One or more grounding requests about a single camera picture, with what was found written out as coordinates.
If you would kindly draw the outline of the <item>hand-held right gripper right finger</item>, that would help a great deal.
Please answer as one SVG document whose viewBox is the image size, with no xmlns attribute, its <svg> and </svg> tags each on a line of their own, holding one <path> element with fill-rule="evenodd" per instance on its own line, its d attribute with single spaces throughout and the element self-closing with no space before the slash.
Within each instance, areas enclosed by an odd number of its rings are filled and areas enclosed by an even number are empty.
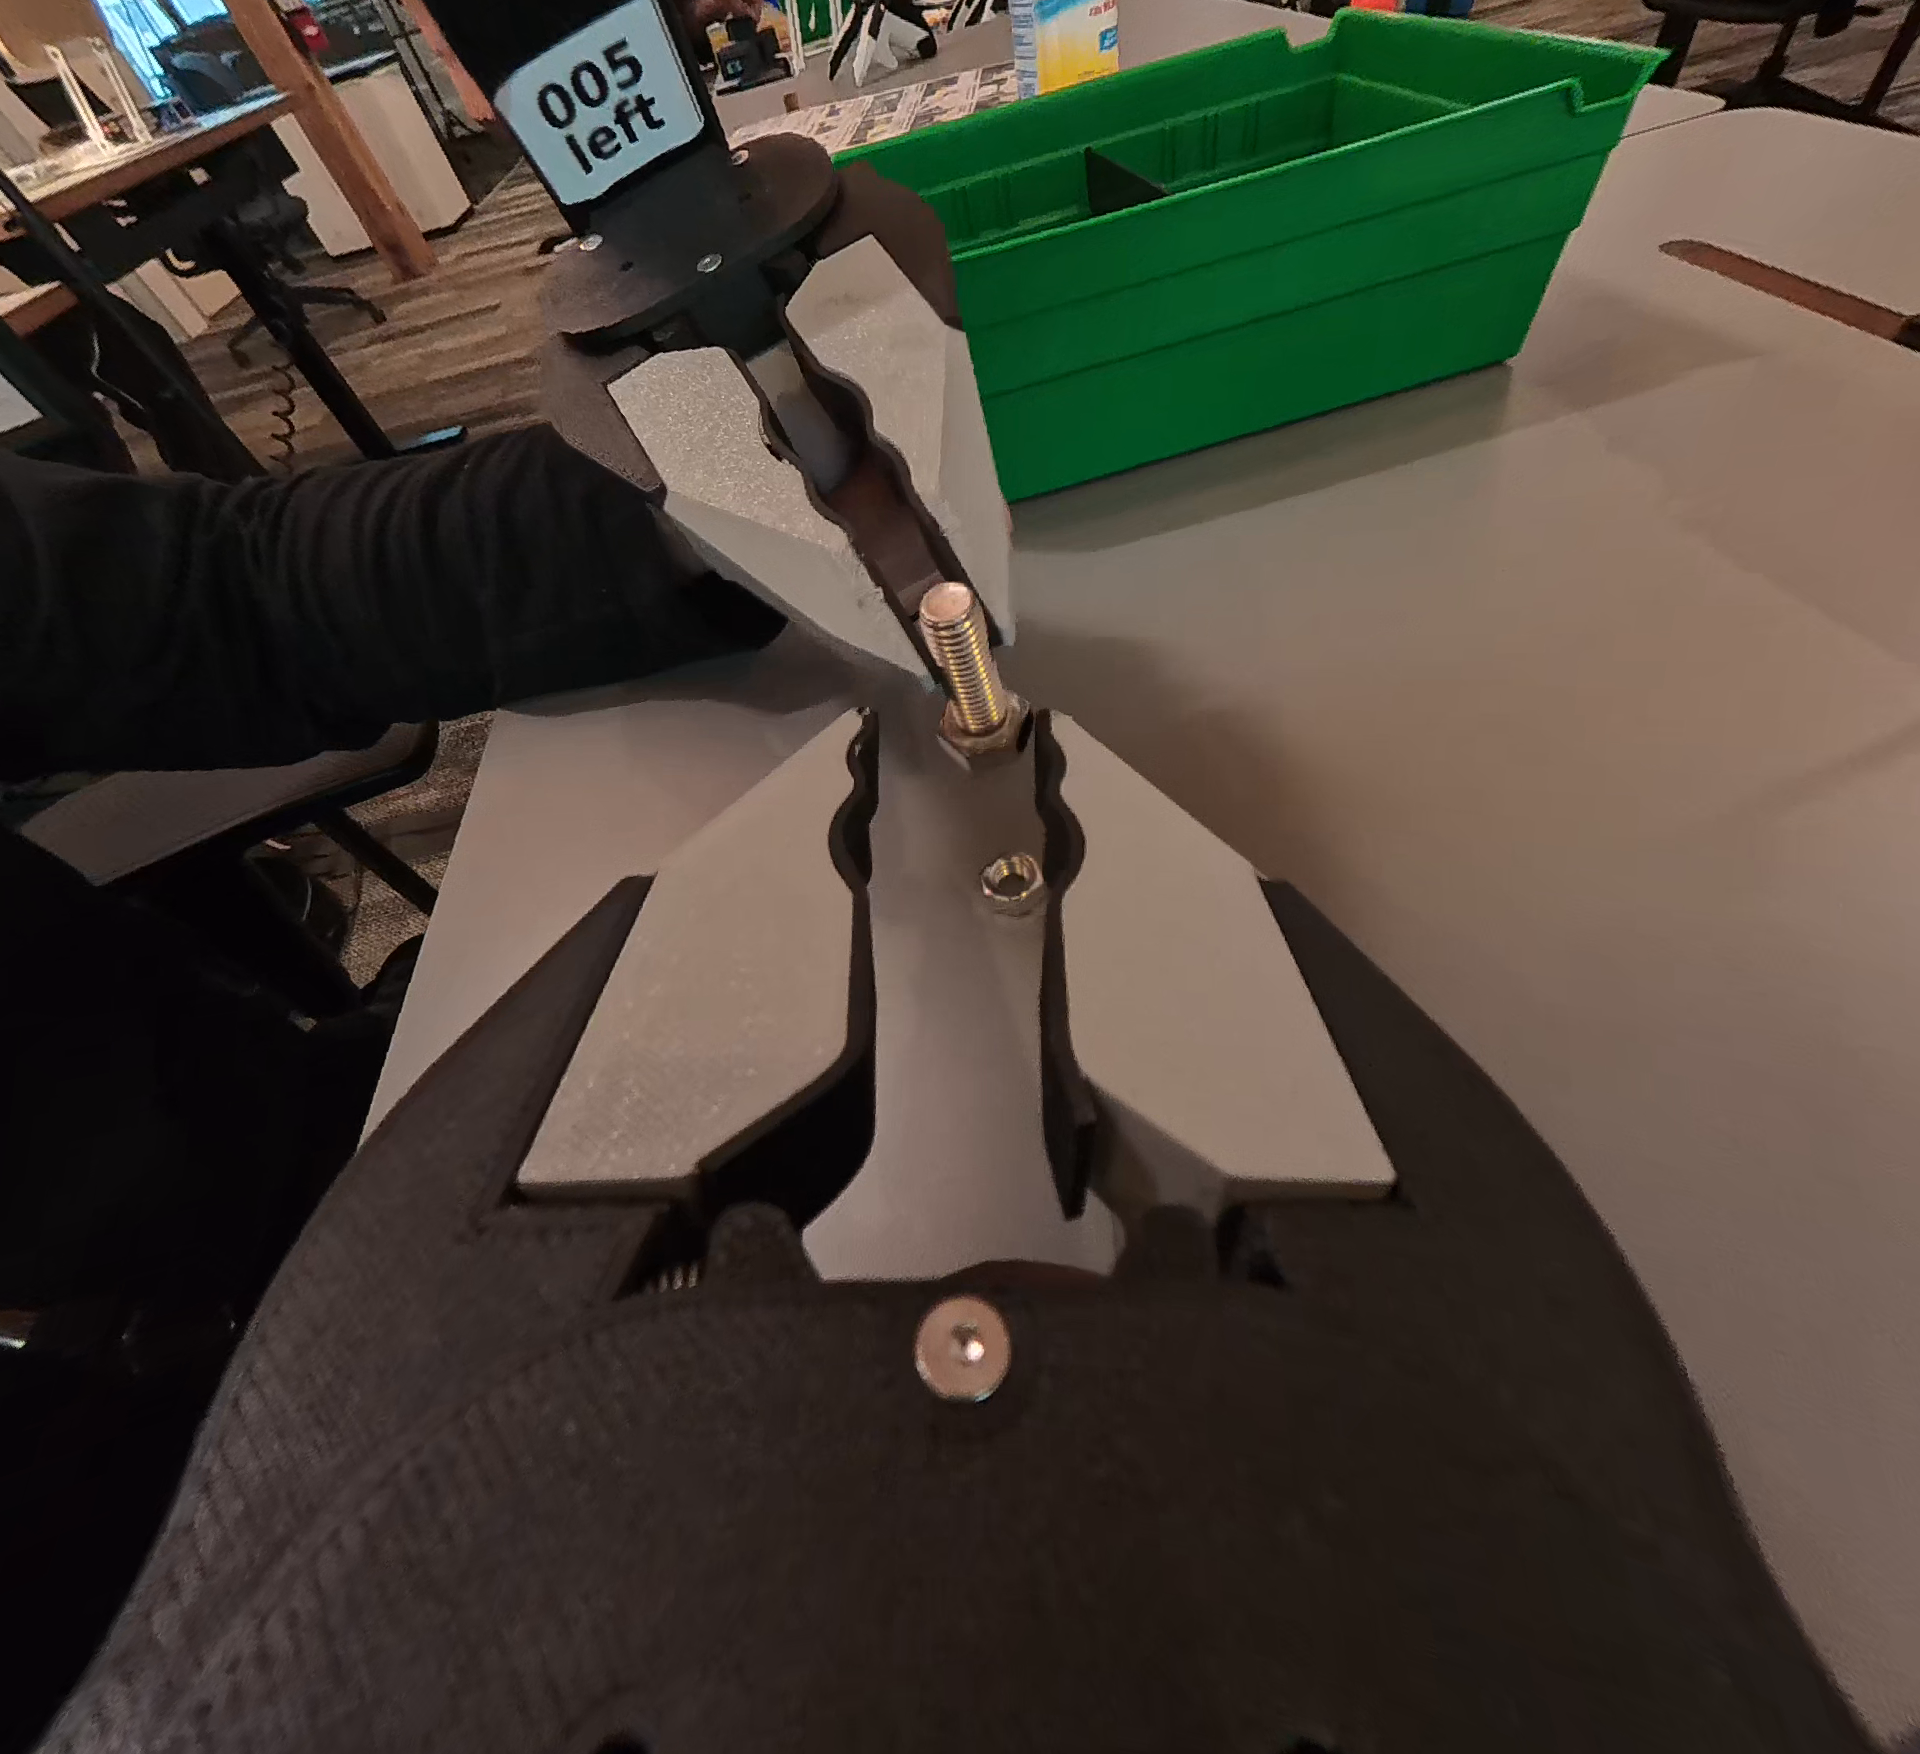
<svg viewBox="0 0 1920 1754">
<path fill-rule="evenodd" d="M 1040 1122 L 1062 1214 L 1214 1224 L 1395 1170 L 1260 874 L 1070 715 L 1034 717 Z"/>
</svg>

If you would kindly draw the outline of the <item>green plastic bin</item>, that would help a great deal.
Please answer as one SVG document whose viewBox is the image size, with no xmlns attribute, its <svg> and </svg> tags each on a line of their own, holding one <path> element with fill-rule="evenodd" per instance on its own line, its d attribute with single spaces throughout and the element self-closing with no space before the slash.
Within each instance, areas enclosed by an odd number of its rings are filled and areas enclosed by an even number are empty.
<svg viewBox="0 0 1920 1754">
<path fill-rule="evenodd" d="M 1510 361 L 1662 60 L 1349 7 L 834 162 L 941 217 L 1020 502 Z"/>
</svg>

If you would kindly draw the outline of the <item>person's black clothed body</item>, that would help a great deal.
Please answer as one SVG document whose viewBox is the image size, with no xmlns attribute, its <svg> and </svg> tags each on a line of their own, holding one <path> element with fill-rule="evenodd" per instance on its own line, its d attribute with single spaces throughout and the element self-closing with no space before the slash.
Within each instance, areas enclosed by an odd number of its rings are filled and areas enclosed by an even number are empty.
<svg viewBox="0 0 1920 1754">
<path fill-rule="evenodd" d="M 351 1158 L 417 941 L 342 1015 L 5 832 L 3 1740 L 82 1677 L 253 1311 Z"/>
</svg>

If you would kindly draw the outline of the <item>steel hex bolt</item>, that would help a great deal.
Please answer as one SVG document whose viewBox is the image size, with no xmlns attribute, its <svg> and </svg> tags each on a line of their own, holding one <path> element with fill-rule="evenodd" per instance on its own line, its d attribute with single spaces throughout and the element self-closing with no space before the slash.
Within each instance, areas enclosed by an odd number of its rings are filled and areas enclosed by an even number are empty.
<svg viewBox="0 0 1920 1754">
<path fill-rule="evenodd" d="M 928 589 L 918 629 L 943 691 L 939 741 L 948 754 L 973 771 L 1013 761 L 1026 743 L 1033 710 L 1005 686 L 973 589 L 958 581 Z"/>
</svg>

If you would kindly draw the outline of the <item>printed paper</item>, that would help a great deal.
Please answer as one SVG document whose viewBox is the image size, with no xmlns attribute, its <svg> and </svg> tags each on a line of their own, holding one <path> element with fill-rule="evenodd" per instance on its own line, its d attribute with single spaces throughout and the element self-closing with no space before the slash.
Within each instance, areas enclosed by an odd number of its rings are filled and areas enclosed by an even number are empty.
<svg viewBox="0 0 1920 1754">
<path fill-rule="evenodd" d="M 733 135 L 745 148 L 767 135 L 799 135 L 825 148 L 829 155 L 893 141 L 933 126 L 969 122 L 1010 105 L 1020 97 L 1019 69 L 1002 60 L 977 70 L 947 73 L 911 86 L 885 92 L 860 92 L 819 108 L 782 113 L 777 119 L 746 126 Z"/>
</svg>

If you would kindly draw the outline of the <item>person's left forearm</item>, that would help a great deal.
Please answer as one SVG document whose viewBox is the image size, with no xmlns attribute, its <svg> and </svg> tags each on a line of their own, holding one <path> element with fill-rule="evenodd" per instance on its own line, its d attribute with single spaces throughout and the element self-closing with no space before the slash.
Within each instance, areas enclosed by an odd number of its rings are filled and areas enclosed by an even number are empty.
<svg viewBox="0 0 1920 1754">
<path fill-rule="evenodd" d="M 547 425 L 231 487 L 3 461 L 8 786 L 359 750 L 782 628 Z"/>
</svg>

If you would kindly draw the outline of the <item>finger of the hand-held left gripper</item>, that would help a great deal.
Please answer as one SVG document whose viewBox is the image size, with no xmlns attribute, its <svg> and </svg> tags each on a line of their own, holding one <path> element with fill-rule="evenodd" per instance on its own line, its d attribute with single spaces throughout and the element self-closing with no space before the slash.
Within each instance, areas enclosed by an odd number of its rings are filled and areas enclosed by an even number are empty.
<svg viewBox="0 0 1920 1754">
<path fill-rule="evenodd" d="M 811 358 L 662 351 L 607 388 L 668 522 L 723 577 L 852 658 L 939 682 L 918 611 L 941 537 L 863 398 Z"/>
<path fill-rule="evenodd" d="M 1001 490 L 969 338 L 868 236 L 819 260 L 781 323 L 802 383 L 876 469 L 876 524 L 852 529 L 874 577 L 911 620 L 928 587 L 973 589 L 989 635 L 1019 637 L 1013 518 Z"/>
</svg>

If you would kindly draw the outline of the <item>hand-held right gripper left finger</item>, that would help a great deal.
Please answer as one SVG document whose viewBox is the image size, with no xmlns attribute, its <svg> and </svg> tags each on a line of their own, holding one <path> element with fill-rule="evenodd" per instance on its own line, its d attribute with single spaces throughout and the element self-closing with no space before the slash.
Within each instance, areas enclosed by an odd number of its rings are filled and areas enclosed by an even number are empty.
<svg viewBox="0 0 1920 1754">
<path fill-rule="evenodd" d="M 649 879 L 518 1167 L 534 1202 L 654 1199 L 793 1224 L 876 1136 L 877 714 L 849 711 Z"/>
</svg>

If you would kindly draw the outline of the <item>black legged standing desk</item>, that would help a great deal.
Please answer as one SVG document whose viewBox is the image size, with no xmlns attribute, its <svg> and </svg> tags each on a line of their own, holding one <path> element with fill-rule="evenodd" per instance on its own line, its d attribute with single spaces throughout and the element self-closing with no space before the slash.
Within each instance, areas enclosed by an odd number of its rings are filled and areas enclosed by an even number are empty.
<svg viewBox="0 0 1920 1754">
<path fill-rule="evenodd" d="M 266 92 L 148 141 L 109 146 L 49 179 L 5 176 L 5 248 L 35 250 L 42 282 L 65 287 L 109 320 L 128 313 L 114 281 L 180 248 L 204 250 L 361 457 L 461 444 L 468 430 L 459 425 L 391 439 L 307 323 L 301 290 L 273 275 L 243 226 L 244 199 L 295 171 L 271 134 L 290 109 L 287 97 Z"/>
</svg>

